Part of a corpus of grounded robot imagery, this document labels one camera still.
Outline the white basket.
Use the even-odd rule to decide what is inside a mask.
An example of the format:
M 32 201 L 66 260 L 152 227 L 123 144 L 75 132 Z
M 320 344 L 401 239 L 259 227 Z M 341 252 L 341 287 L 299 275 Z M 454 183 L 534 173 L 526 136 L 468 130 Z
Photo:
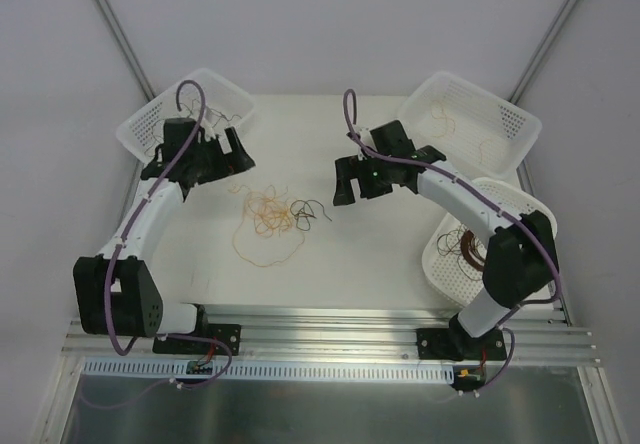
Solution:
M 196 97 L 200 99 L 204 108 L 209 105 L 224 113 L 237 113 L 242 116 L 231 125 L 217 127 L 212 127 L 203 119 L 202 127 L 207 138 L 216 134 L 223 135 L 224 129 L 228 126 L 235 126 L 238 135 L 243 136 L 254 120 L 255 99 L 228 79 L 207 68 L 197 69 L 186 78 L 198 83 L 204 93 L 200 94 L 192 85 L 186 85 L 178 91 L 179 84 L 174 83 L 118 126 L 116 138 L 142 165 L 151 162 L 155 148 L 163 142 L 164 121 L 183 117 L 178 114 L 182 98 Z
M 550 221 L 553 237 L 557 221 L 541 201 L 511 184 L 487 177 L 473 180 L 479 190 L 500 207 L 509 205 L 520 214 L 538 210 Z M 446 214 L 422 254 L 422 268 L 427 283 L 459 307 L 468 305 L 483 288 L 482 272 L 463 257 L 461 240 L 467 227 Z
M 446 71 L 421 84 L 397 119 L 464 174 L 498 180 L 509 179 L 542 130 L 537 117 Z

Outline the white basket far right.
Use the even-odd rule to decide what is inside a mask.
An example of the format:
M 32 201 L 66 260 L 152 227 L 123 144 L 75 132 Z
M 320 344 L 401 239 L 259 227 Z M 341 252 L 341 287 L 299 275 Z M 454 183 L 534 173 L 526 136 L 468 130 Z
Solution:
M 464 174 L 498 180 L 509 179 L 542 130 L 537 117 L 446 71 L 421 84 L 397 119 Z

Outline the white basket far left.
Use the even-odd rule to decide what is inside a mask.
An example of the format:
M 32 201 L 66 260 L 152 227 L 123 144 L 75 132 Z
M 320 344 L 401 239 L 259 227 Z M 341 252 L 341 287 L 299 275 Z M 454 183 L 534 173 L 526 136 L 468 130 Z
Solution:
M 164 121 L 183 117 L 178 114 L 182 98 L 196 97 L 200 99 L 204 108 L 209 105 L 224 113 L 237 113 L 242 116 L 231 125 L 217 127 L 212 127 L 203 119 L 202 127 L 207 138 L 216 134 L 223 135 L 224 129 L 228 126 L 235 126 L 238 135 L 243 136 L 254 120 L 255 99 L 228 79 L 207 68 L 197 69 L 186 78 L 198 83 L 204 93 L 200 94 L 192 85 L 186 85 L 178 91 L 179 84 L 174 83 L 118 126 L 116 138 L 142 165 L 151 162 L 155 148 L 163 142 Z

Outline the dark cable pulled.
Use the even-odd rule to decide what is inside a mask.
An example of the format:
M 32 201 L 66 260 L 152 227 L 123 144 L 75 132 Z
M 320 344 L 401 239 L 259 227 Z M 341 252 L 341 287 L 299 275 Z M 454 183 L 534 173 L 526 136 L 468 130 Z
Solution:
M 178 114 L 183 117 L 196 119 L 201 107 L 202 105 L 199 98 L 182 98 L 180 101 L 180 110 L 178 111 Z M 213 108 L 209 105 L 205 107 L 204 120 L 207 121 L 212 127 L 217 127 L 219 125 L 231 125 L 233 122 L 240 120 L 241 118 L 242 116 L 237 113 L 224 113 L 222 110 Z

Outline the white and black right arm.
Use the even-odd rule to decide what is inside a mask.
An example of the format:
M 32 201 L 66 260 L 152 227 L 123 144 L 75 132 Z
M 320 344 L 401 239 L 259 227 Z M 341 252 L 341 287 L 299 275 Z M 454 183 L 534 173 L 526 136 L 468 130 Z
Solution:
M 482 288 L 455 314 L 441 345 L 454 359 L 480 352 L 488 333 L 548 284 L 561 289 L 555 238 L 549 218 L 539 210 L 519 213 L 491 200 L 432 146 L 417 148 L 399 121 L 371 132 L 367 145 L 354 124 L 348 138 L 359 154 L 336 160 L 336 206 L 373 199 L 395 186 L 435 202 L 462 223 L 484 246 Z

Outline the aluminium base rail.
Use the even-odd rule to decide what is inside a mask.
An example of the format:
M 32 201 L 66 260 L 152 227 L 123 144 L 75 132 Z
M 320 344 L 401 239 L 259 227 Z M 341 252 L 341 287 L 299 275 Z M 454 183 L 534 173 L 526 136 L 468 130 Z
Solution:
M 276 361 L 398 363 L 417 359 L 416 331 L 443 327 L 451 310 L 313 309 L 209 305 L 210 320 L 241 327 L 239 356 Z M 507 323 L 516 366 L 599 367 L 592 332 L 560 310 L 524 308 Z

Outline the white basket near right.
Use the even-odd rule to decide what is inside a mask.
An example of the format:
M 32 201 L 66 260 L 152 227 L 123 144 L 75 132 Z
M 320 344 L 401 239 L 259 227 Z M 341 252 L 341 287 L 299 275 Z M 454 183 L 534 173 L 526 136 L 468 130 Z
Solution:
M 538 210 L 550 221 L 553 237 L 557 221 L 541 201 L 511 184 L 487 177 L 473 180 L 479 190 L 500 207 L 509 205 L 520 214 Z M 446 214 L 422 254 L 422 268 L 427 283 L 459 307 L 468 305 L 483 288 L 482 272 L 463 257 L 461 240 L 467 227 Z

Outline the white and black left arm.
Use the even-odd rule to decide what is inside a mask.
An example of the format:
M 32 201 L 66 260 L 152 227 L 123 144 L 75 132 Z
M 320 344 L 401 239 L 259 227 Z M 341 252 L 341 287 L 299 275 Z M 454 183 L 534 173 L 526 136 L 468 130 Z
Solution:
M 175 334 L 189 353 L 210 341 L 201 306 L 161 296 L 150 261 L 190 191 L 253 168 L 237 130 L 209 137 L 189 118 L 164 123 L 163 141 L 144 166 L 134 202 L 116 234 L 95 255 L 80 257 L 73 279 L 87 334 L 152 338 Z

